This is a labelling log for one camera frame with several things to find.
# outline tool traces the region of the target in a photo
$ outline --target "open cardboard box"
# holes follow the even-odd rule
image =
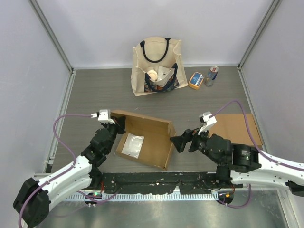
[[[171,143],[170,137],[176,135],[172,122],[121,110],[114,110],[111,112],[111,115],[115,117],[126,117],[126,133],[123,134],[118,144],[116,149],[117,154],[123,158],[154,166],[166,171],[174,149],[174,145]],[[129,133],[144,136],[138,158],[122,153]]]
[[[246,114],[246,116],[250,132],[258,147],[261,149],[263,142],[258,133],[253,115]],[[217,134],[224,139],[231,140],[232,143],[254,146],[249,138],[243,114],[218,114],[215,118],[217,123],[209,130],[209,136]]]

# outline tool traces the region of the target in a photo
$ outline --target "soda can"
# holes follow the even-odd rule
[[[205,85],[212,86],[215,78],[217,77],[219,72],[219,68],[217,66],[212,66],[207,74]]]

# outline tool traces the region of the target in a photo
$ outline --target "bag handle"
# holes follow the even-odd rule
[[[141,45],[141,48],[142,48],[142,53],[143,53],[143,56],[145,59],[147,59],[149,62],[151,63],[159,63],[160,61],[162,61],[165,57],[166,57],[166,54],[168,52],[168,49],[169,49],[169,40],[171,38],[165,38],[165,40],[167,41],[167,47],[166,47],[166,50],[165,50],[165,53],[163,54],[163,56],[159,59],[159,60],[150,60],[147,56],[146,56],[146,51],[144,49],[144,41],[140,42],[140,45]]]
[[[149,89],[151,89],[152,91],[154,91],[154,92],[165,92],[168,88],[170,88],[172,85],[173,85],[173,83],[175,82],[175,80],[176,80],[176,75],[177,75],[177,63],[174,63],[174,65],[173,65],[173,67],[172,68],[174,68],[174,74],[173,74],[173,79],[172,79],[172,81],[170,81],[169,83],[167,83],[162,89],[154,89],[152,86],[151,86],[151,84],[150,84],[150,76],[147,74],[147,73],[145,73],[145,75],[144,75],[144,80],[145,80],[145,82],[147,83],[147,86],[148,86],[148,88]]]

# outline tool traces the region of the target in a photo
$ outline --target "gray floor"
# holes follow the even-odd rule
[[[208,67],[185,68],[189,79],[196,71],[207,75]],[[236,67],[220,67],[212,87],[201,86],[199,90],[189,87],[168,93],[135,97],[131,89],[131,69],[78,70],[66,113],[90,114],[99,109],[122,109],[139,114],[172,120],[177,134],[187,128],[196,128],[198,116],[206,111],[215,112],[232,99],[238,99],[250,112],[245,92]],[[241,113],[237,104],[232,104],[222,113]],[[100,128],[96,119],[65,118],[61,139],[79,155],[89,144],[95,131]],[[115,154],[120,137],[112,153],[100,167],[106,172],[161,171],[130,161]],[[72,161],[72,156],[61,145],[58,146],[52,172]],[[173,152],[168,171],[214,171],[216,165],[200,152]]]
[[[235,193],[234,205],[248,199],[246,191]],[[82,208],[84,202],[62,202],[38,228],[286,228],[276,191],[253,191],[243,209],[226,208],[216,201],[108,202]],[[69,215],[56,218],[52,215]]]

